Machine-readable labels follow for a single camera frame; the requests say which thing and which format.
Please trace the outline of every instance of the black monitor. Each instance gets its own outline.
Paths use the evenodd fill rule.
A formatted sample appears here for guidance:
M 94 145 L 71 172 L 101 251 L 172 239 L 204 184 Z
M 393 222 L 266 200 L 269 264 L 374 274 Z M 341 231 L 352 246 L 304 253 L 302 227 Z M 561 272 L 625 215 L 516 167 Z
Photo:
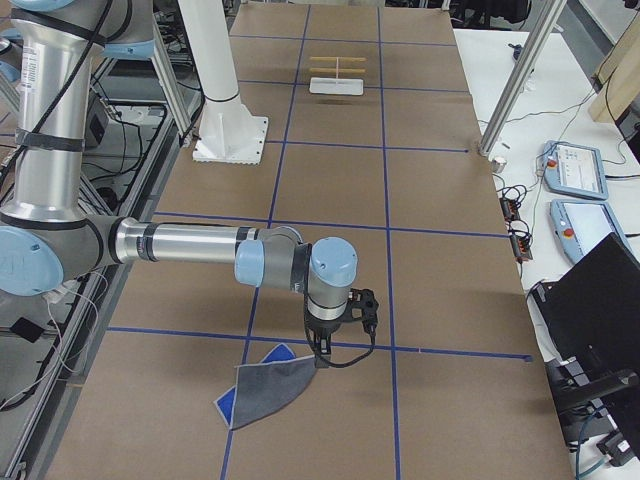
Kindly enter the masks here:
M 545 321 L 564 359 L 576 357 L 591 381 L 623 369 L 640 374 L 640 263 L 616 234 L 605 237 L 545 295 Z M 602 400 L 640 453 L 640 388 Z

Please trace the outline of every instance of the cardboard table surface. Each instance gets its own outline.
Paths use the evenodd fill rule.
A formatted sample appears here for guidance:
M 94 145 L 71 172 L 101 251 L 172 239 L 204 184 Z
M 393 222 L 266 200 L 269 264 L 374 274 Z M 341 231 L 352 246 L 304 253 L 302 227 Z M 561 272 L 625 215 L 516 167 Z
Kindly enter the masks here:
M 302 299 L 229 266 L 135 265 L 48 479 L 569 479 L 446 13 L 243 5 L 240 91 L 268 116 L 258 166 L 183 152 L 156 221 L 287 224 L 358 251 L 379 348 L 319 371 L 291 405 L 229 433 L 234 366 L 309 354 Z M 362 97 L 308 91 L 308 57 L 363 56 Z M 358 327 L 335 336 L 344 361 Z

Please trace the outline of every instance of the cloth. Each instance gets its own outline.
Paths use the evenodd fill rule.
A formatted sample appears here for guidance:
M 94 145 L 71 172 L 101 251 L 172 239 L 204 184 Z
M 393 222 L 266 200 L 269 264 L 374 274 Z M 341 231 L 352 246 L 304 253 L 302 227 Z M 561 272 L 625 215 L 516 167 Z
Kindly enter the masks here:
M 313 355 L 296 358 L 283 343 L 271 350 L 260 363 L 236 368 L 236 385 L 215 402 L 231 430 L 287 406 L 307 388 L 316 373 Z

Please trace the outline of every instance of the wooden stick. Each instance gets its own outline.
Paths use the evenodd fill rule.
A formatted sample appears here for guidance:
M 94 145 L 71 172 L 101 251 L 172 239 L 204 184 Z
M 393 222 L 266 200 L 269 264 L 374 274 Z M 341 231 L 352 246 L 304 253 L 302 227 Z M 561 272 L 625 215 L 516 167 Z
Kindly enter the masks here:
M 309 57 L 312 62 L 335 62 L 340 60 L 341 62 L 366 62 L 364 57 Z
M 629 45 L 609 82 L 589 107 L 596 122 L 613 123 L 640 93 L 640 37 Z
M 598 75 L 600 84 L 604 84 L 604 82 L 607 81 L 631 48 L 637 48 L 633 47 L 633 43 L 638 38 L 640 38 L 640 15 L 629 25 L 625 34 L 598 67 L 596 74 Z
M 309 72 L 311 73 L 336 73 L 335 68 L 310 68 Z M 364 68 L 340 68 L 337 70 L 337 73 L 366 73 Z

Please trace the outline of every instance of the blue joint cap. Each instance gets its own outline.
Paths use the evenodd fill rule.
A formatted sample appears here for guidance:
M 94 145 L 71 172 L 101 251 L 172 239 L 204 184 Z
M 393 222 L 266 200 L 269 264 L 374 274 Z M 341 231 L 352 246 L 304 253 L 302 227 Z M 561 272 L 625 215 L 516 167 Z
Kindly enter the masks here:
M 11 0 L 18 8 L 31 10 L 33 12 L 53 12 L 59 8 L 66 7 L 75 0 Z
M 155 52 L 155 42 L 107 43 L 102 55 L 116 60 L 148 60 Z
M 4 75 L 11 83 L 20 78 L 20 70 L 5 62 L 0 62 L 0 73 L 2 73 L 2 75 Z
M 10 42 L 22 41 L 22 34 L 17 28 L 7 28 L 0 32 L 0 37 L 4 37 Z
M 0 289 L 23 297 L 53 290 L 64 274 L 58 256 L 41 238 L 0 226 Z
M 356 279 L 358 255 L 353 246 L 338 237 L 323 238 L 311 250 L 311 269 L 327 285 L 349 287 Z
M 238 245 L 234 272 L 236 280 L 259 287 L 264 277 L 264 245 L 261 240 L 244 240 Z

